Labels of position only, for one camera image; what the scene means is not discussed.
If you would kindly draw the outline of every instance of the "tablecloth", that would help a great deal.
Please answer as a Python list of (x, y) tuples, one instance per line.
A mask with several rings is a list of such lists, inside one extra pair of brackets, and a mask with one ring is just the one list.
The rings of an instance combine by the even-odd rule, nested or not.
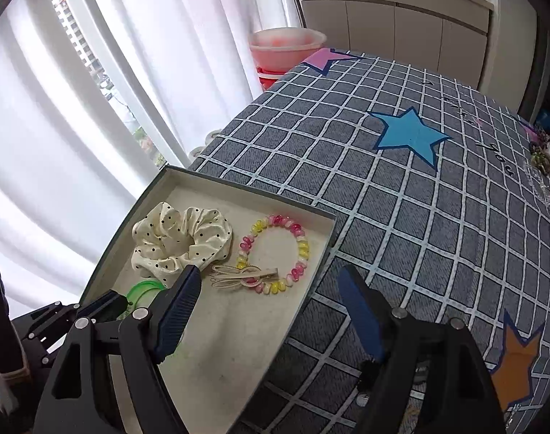
[[(288, 72), (192, 165), (338, 218), (309, 298), (232, 432), (351, 431), (362, 410), (359, 366), (370, 357), (335, 281), (347, 263), (416, 318), (463, 319), (490, 369), (505, 328), (522, 344), (540, 335), (532, 397), (513, 400), (506, 414), (508, 432), (521, 432), (550, 393), (550, 211), (526, 174), (533, 133), (455, 80), (329, 53), (327, 66)], [(431, 144), (435, 156), (393, 148), (393, 139), (374, 149), (394, 116), (410, 112), (447, 136)], [(422, 397), (415, 387), (401, 432), (411, 431)]]

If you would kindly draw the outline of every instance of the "scrunchie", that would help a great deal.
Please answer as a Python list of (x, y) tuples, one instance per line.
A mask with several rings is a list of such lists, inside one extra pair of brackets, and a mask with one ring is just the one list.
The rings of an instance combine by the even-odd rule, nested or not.
[(179, 212), (160, 203), (132, 228), (137, 244), (132, 269), (169, 288), (188, 264), (203, 270), (211, 262), (225, 259), (232, 236), (231, 224), (216, 209), (189, 207)]

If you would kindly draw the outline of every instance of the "pink and yellow bracelet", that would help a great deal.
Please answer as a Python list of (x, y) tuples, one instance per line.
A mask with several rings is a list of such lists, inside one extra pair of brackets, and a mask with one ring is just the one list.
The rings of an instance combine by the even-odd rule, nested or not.
[[(279, 279), (277, 282), (260, 282), (256, 286), (253, 286), (257, 293), (276, 294), (279, 291), (284, 292), (287, 287), (293, 287), (293, 283), (299, 281), (299, 278), (303, 275), (303, 272), (305, 272), (309, 260), (309, 243), (301, 225), (291, 218), (283, 217), (283, 215), (270, 215), (269, 217), (264, 217), (261, 220), (257, 220), (251, 227), (251, 232), (246, 237), (242, 238), (241, 244), (239, 244), (241, 249), (237, 257), (237, 269), (244, 269), (249, 266), (249, 251), (253, 247), (255, 238), (259, 233), (269, 227), (282, 227), (288, 229), (297, 240), (297, 262), (289, 274), (287, 274), (285, 278)], [(257, 280), (255, 278), (248, 278), (245, 282), (253, 285)]]

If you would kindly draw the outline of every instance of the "box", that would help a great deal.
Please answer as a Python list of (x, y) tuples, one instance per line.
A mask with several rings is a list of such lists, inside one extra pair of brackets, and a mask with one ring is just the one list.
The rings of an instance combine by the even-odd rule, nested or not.
[[(88, 303), (108, 289), (126, 294), (141, 278), (131, 269), (132, 226), (161, 201), (176, 210), (218, 209), (233, 227), (231, 251), (214, 264), (234, 265), (241, 238), (251, 225), (270, 214), (297, 220), (309, 240), (309, 266), (302, 278), (277, 295), (253, 290), (216, 289), (202, 272), (202, 291), (182, 342), (159, 366), (167, 389), (189, 432), (226, 433), (253, 395), (273, 361), (322, 261), (335, 216), (259, 189), (166, 166), (154, 179), (117, 230), (82, 295)], [(253, 245), (250, 263), (278, 268), (284, 277), (295, 265), (296, 241), (279, 227), (262, 232)], [(111, 356), (112, 376), (120, 413), (128, 434), (141, 429), (124, 381), (122, 361)]]

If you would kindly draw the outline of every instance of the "white sheer curtain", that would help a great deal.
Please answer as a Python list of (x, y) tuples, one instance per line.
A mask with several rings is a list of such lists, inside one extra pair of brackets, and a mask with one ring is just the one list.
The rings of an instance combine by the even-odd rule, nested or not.
[[(297, 26), (292, 0), (96, 0), (184, 150), (261, 93), (248, 36)], [(70, 2), (74, 16), (76, 6)]]
[[(96, 1), (186, 151), (260, 94), (249, 34), (298, 25), (292, 0)], [(0, 18), (0, 271), (11, 316), (77, 301), (156, 172), (50, 0), (13, 0)]]
[(50, 0), (0, 18), (0, 271), (12, 316), (74, 303), (156, 174)]

